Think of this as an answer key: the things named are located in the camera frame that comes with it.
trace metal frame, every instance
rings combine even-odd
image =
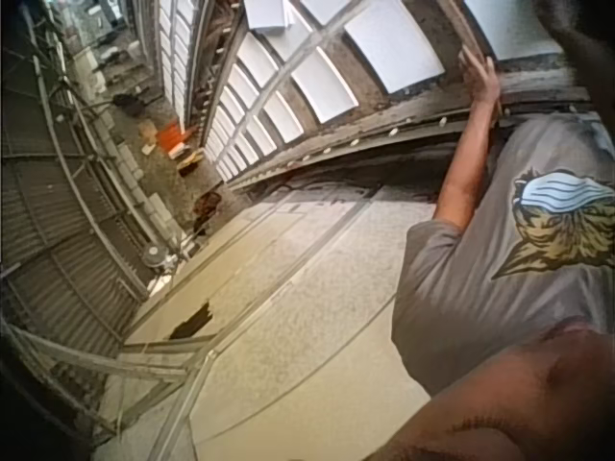
[[[524,105],[539,103],[545,107],[586,104],[589,102],[587,91],[577,86],[570,69],[538,70],[516,72],[502,75],[502,104],[507,109],[523,108]],[[441,120],[452,114],[467,113],[469,101],[461,84],[444,88],[430,89],[407,101],[367,115],[355,122],[336,127],[320,136],[313,136],[278,154],[270,161],[256,165],[256,168],[228,183],[231,190],[287,173],[306,164],[313,164],[330,157],[330,151],[343,150],[343,155],[363,150],[362,142],[349,146],[351,141],[370,136],[380,136],[385,143],[395,143],[408,139],[399,136],[390,142],[389,131],[416,130],[413,137],[429,137],[425,128],[433,120]]]
[[[30,371],[34,373],[42,382],[46,383],[51,389],[56,391],[70,406],[75,408],[80,413],[88,416],[100,427],[107,431],[109,434],[115,434],[115,428],[111,423],[102,418],[98,413],[83,405],[77,399],[75,399],[64,387],[51,375],[46,373],[45,367],[41,364],[37,357],[37,353],[32,350],[29,344],[22,338],[19,338],[9,325],[4,320],[4,317],[0,315],[0,325],[2,327],[3,334],[9,339],[11,344],[19,352],[19,356],[23,359]]]
[[[224,149],[218,156],[215,164],[217,165],[222,158],[227,154],[229,149],[234,146],[237,137],[246,130],[248,123],[255,115],[258,115],[264,108],[269,97],[278,88],[286,82],[290,74],[301,65],[305,58],[313,53],[319,46],[325,45],[333,36],[358,14],[363,12],[369,5],[371,0],[351,0],[335,15],[335,17],[321,30],[313,31],[307,40],[292,54],[292,56],[284,63],[276,75],[267,83],[258,95],[257,100],[252,104],[252,107],[246,110],[243,119],[235,126],[233,135],[227,141]]]
[[[230,43],[230,46],[225,47],[224,54],[221,57],[223,64],[216,64],[220,65],[221,69],[213,85],[211,86],[210,91],[213,97],[207,101],[207,105],[204,104],[203,107],[200,108],[201,113],[206,117],[205,121],[199,123],[199,132],[197,133],[197,136],[199,137],[200,146],[205,145],[207,134],[209,133],[211,124],[213,123],[214,109],[218,107],[222,89],[224,88],[225,82],[229,78],[231,69],[233,68],[233,63],[229,60],[229,56],[236,55],[239,46],[241,46],[241,41],[248,32],[247,23],[243,20],[243,18],[243,11],[235,14],[233,25],[231,26],[232,35],[227,38],[227,42]]]
[[[26,21],[26,25],[28,27],[28,34],[30,36],[31,44],[34,48],[38,50],[37,38],[34,33],[34,23],[33,23],[32,17],[30,16],[30,12],[28,11],[28,8],[23,5],[20,6],[20,9],[22,11],[24,20]],[[141,293],[143,297],[146,297],[147,288],[143,285],[141,280],[136,276],[136,274],[131,270],[131,268],[128,267],[128,265],[124,262],[122,257],[117,253],[117,250],[113,247],[113,245],[111,244],[107,236],[101,231],[100,227],[94,220],[94,217],[92,216],[91,211],[87,207],[87,204],[84,201],[84,198],[81,196],[81,192],[79,191],[77,184],[75,184],[75,182],[72,179],[70,169],[68,168],[68,164],[66,163],[66,159],[64,158],[62,149],[60,148],[60,143],[58,141],[58,137],[56,135],[56,131],[53,126],[53,115],[51,112],[51,108],[49,106],[47,88],[45,86],[42,72],[40,70],[38,54],[36,56],[33,56],[33,61],[34,61],[35,74],[37,76],[38,92],[40,93],[40,100],[41,100],[40,102],[41,102],[43,113],[45,116],[45,121],[47,123],[47,129],[49,131],[49,136],[51,137],[54,150],[56,151],[58,160],[60,161],[61,169],[66,177],[66,180],[68,181],[68,184],[75,196],[75,199],[79,203],[79,206],[81,207],[82,212],[84,213],[84,216],[86,217],[92,229],[94,230],[94,233],[96,233],[96,236],[100,239],[101,243],[103,244],[107,252],[110,254],[111,258],[113,259],[117,267],[119,267],[119,269],[124,273],[127,279],[131,281],[131,283],[135,286],[137,291]]]
[[[12,334],[32,343],[39,351],[49,355],[54,360],[69,365],[77,365],[87,370],[137,379],[162,381],[183,380],[186,376],[186,369],[184,367],[171,365],[152,366],[116,360],[94,353],[76,351],[8,324],[5,325],[5,328],[9,328]]]

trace person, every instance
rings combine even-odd
[[[612,461],[612,143],[575,116],[535,117],[480,200],[501,87],[491,59],[461,62],[468,125],[433,219],[408,231],[392,320],[432,399],[368,459]]]

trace debris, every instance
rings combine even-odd
[[[139,122],[138,133],[146,145],[156,145],[156,134],[158,134],[158,129],[152,120],[146,118],[142,122]]]
[[[142,148],[141,148],[141,153],[144,156],[149,156],[152,151],[156,149],[156,144],[145,144]]]
[[[203,159],[205,149],[200,148],[190,154],[187,158],[180,161],[177,165],[177,171],[180,173],[180,176],[183,178],[184,176],[192,173],[197,164]]]

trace metal rod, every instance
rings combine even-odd
[[[176,381],[183,380],[186,377],[186,370],[182,367],[172,365],[152,366],[116,360],[94,353],[76,351],[11,325],[7,325],[7,328],[10,328],[16,336],[34,344],[38,350],[54,360],[94,372],[154,381]]]
[[[190,372],[187,376],[184,386],[176,397],[171,410],[166,415],[166,419],[160,428],[160,432],[152,446],[147,461],[162,461],[169,459],[177,439],[179,437],[179,425],[186,421],[188,414],[197,398],[205,380],[209,375],[213,361],[217,356],[216,351],[209,351],[203,348],[201,352],[197,352],[200,356],[197,362],[198,368]]]
[[[37,48],[36,37],[33,31],[32,17],[30,16],[30,13],[28,12],[28,9],[26,7],[22,8],[22,12],[26,20],[26,24],[28,26],[28,32],[30,34],[30,40],[32,42],[32,46]],[[102,232],[100,227],[97,225],[91,211],[89,210],[86,202],[84,201],[84,198],[81,196],[81,192],[79,191],[77,184],[75,184],[75,182],[71,178],[70,170],[68,168],[68,165],[66,164],[66,159],[64,158],[62,149],[60,148],[60,143],[58,141],[58,137],[56,135],[56,131],[53,126],[53,116],[52,116],[51,109],[49,107],[49,100],[47,98],[47,89],[45,87],[45,82],[44,82],[42,73],[40,72],[40,66],[38,64],[37,56],[34,56],[33,59],[35,62],[35,73],[37,75],[38,91],[40,92],[40,102],[42,104],[43,112],[45,114],[47,129],[49,131],[49,135],[54,145],[54,150],[56,151],[56,154],[58,155],[58,159],[60,160],[61,169],[64,175],[66,176],[66,180],[68,181],[68,184],[71,190],[73,191],[73,194],[75,195],[75,198],[77,199],[77,202],[79,203],[79,206],[81,207],[82,212],[86,216],[86,219],[89,221],[90,225],[94,229],[94,232],[96,233],[96,235],[102,242],[103,246],[108,251],[108,253],[110,254],[115,264],[118,266],[118,268],[131,281],[131,283],[135,286],[137,291],[142,294],[143,299],[145,299],[147,297],[147,288],[145,287],[143,282],[138,278],[138,276],[133,272],[133,270],[128,266],[128,264],[126,264],[126,262],[122,259],[122,257],[117,253],[117,250],[113,247],[113,245],[111,244],[107,236]]]
[[[77,154],[64,154],[66,158],[83,158]],[[35,154],[35,153],[24,153],[24,154],[10,154],[8,156],[2,156],[2,161],[5,160],[48,160],[48,159],[56,159],[58,155],[56,154]]]

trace metal beam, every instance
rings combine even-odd
[[[125,344],[123,353],[188,353],[197,352],[203,348],[215,334],[197,336],[196,338],[169,339],[168,341],[155,341],[153,343]]]
[[[38,359],[36,352],[32,350],[28,342],[14,334],[2,314],[0,314],[0,327],[3,335],[10,341],[11,344],[13,344],[24,364],[35,376],[47,384],[51,389],[56,391],[70,406],[90,417],[95,423],[100,425],[103,430],[107,431],[109,434],[115,434],[115,427],[113,427],[109,421],[100,416],[96,411],[86,407],[75,399],[68,391],[66,391],[66,389],[64,389],[64,386],[62,386],[45,370],[45,367]]]
[[[33,24],[32,17],[30,16],[30,13],[26,7],[22,8],[22,12],[24,15],[24,19],[26,20],[26,24],[28,26],[28,33],[30,35],[32,46],[37,48],[37,39],[34,34],[34,29],[33,29],[34,24]],[[35,73],[37,75],[38,91],[40,93],[40,102],[42,104],[43,112],[45,114],[47,129],[49,131],[49,135],[54,145],[54,150],[56,151],[56,154],[58,155],[58,159],[60,160],[61,169],[64,175],[66,176],[66,180],[68,181],[68,184],[73,194],[75,195],[75,198],[77,199],[77,202],[79,203],[79,206],[81,207],[82,212],[84,213],[84,215],[86,216],[86,219],[92,226],[94,233],[96,233],[96,235],[102,242],[103,246],[110,254],[111,259],[113,259],[113,261],[118,266],[118,268],[132,282],[132,284],[136,287],[138,292],[142,294],[143,299],[145,299],[147,297],[147,288],[145,287],[143,282],[136,276],[133,270],[128,266],[128,264],[126,264],[126,262],[122,259],[122,257],[117,253],[117,250],[113,247],[113,245],[111,244],[107,236],[102,232],[98,224],[96,224],[96,221],[94,220],[94,217],[91,211],[87,207],[86,201],[82,197],[81,192],[79,191],[79,188],[77,187],[77,184],[75,184],[75,182],[71,178],[70,169],[68,168],[66,159],[64,158],[64,155],[62,153],[62,149],[60,148],[60,143],[58,141],[58,137],[56,135],[56,131],[53,126],[53,115],[51,112],[51,108],[49,107],[49,99],[47,97],[47,88],[45,86],[45,82],[44,82],[42,73],[40,71],[40,66],[39,66],[37,56],[34,56],[33,60],[35,62]]]
[[[245,131],[252,117],[258,115],[269,97],[286,82],[290,74],[294,72],[295,69],[316,50],[316,48],[327,43],[337,32],[341,31],[350,20],[363,12],[371,3],[371,0],[351,0],[335,15],[327,26],[321,30],[315,30],[310,34],[307,40],[292,54],[288,61],[265,86],[252,107],[246,111],[243,119],[235,127],[233,136],[229,138],[226,146],[218,156],[216,164],[219,163],[226,155],[227,151],[234,146],[237,137]]]
[[[203,38],[204,30],[207,29],[209,22],[211,21],[211,15],[216,2],[214,0],[203,0],[201,4],[207,3],[204,8],[201,9],[201,15],[199,16],[199,25],[195,31],[196,36],[193,39],[194,48],[192,50],[192,68],[190,69],[190,78],[188,80],[188,92],[186,97],[186,104],[184,114],[187,114],[186,122],[189,122],[192,118],[192,93],[194,91],[194,79],[196,76],[196,69],[199,67],[199,57],[201,54],[201,39]]]
[[[83,157],[78,154],[64,154],[66,158],[78,158],[82,159]],[[35,154],[35,153],[22,153],[22,154],[9,154],[7,156],[2,156],[2,161],[6,160],[55,160],[58,158],[57,154]]]
[[[237,54],[237,50],[241,46],[241,41],[245,37],[248,32],[248,24],[247,21],[243,20],[244,14],[243,12],[238,12],[236,14],[234,24],[233,24],[233,36],[228,38],[227,46],[225,46],[224,50],[224,59],[221,64],[220,73],[218,74],[217,79],[215,80],[215,87],[212,89],[212,97],[209,99],[208,111],[206,115],[205,123],[201,123],[200,127],[202,132],[199,134],[199,145],[205,145],[205,136],[209,133],[211,129],[211,123],[213,123],[213,114],[215,108],[218,107],[218,103],[220,101],[220,95],[222,93],[222,88],[224,87],[225,82],[229,78],[229,74],[231,73],[231,69],[233,68],[234,62],[229,59],[229,56],[235,56]]]
[[[10,328],[16,336],[30,342],[39,351],[49,355],[54,360],[76,365],[94,372],[154,381],[177,381],[183,380],[186,377],[186,370],[183,367],[171,365],[152,366],[116,360],[94,353],[76,351],[11,325],[7,325],[7,328]]]
[[[502,103],[513,109],[517,105],[537,102],[550,105],[564,102],[569,105],[589,101],[587,91],[576,85],[574,73],[568,68],[508,73],[502,75],[501,81]],[[301,162],[306,156],[310,156],[310,162],[313,163],[317,159],[312,157],[322,157],[327,148],[342,147],[354,139],[385,133],[393,128],[401,130],[403,126],[412,126],[420,129],[423,123],[430,123],[433,119],[449,116],[451,113],[467,111],[469,107],[470,99],[463,84],[436,87],[388,109],[336,127],[335,130],[309,137],[270,160],[256,165],[248,173],[229,182],[229,186],[238,189],[247,185],[250,180],[256,180],[251,182],[255,183],[265,179],[265,175],[272,177],[286,173],[289,170],[288,163]]]
[[[463,11],[455,0],[436,0],[438,6],[446,17],[451,21],[456,34],[459,36],[461,43],[467,46],[477,58],[484,60],[482,49],[480,48],[479,41],[476,38],[470,23],[463,14]]]

